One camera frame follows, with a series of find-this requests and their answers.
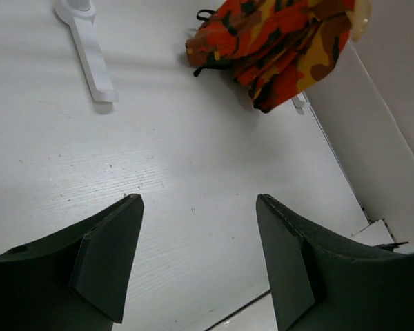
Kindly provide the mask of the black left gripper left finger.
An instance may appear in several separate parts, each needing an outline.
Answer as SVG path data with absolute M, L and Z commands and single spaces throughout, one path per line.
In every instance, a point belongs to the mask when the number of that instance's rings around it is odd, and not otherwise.
M 111 330 L 122 323 L 144 216 L 129 194 L 0 254 L 0 330 Z

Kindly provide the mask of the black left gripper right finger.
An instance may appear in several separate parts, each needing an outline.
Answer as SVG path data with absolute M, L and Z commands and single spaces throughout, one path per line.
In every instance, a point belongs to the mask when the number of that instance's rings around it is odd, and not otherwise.
M 414 252 L 358 243 L 267 194 L 256 213 L 279 330 L 414 330 Z

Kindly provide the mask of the orange camouflage trousers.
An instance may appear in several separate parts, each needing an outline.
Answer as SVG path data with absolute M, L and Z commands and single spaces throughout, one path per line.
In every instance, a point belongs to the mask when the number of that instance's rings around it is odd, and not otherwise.
M 335 68 L 349 37 L 354 1 L 225 1 L 209 10 L 186 56 L 204 69 L 233 71 L 253 107 L 269 113 Z

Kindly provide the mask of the wooden clothes hanger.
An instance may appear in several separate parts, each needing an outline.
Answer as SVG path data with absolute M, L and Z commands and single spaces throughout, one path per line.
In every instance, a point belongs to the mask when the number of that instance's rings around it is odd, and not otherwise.
M 356 0 L 353 10 L 346 12 L 351 23 L 351 40 L 358 42 L 366 32 L 372 14 L 372 5 L 369 0 Z

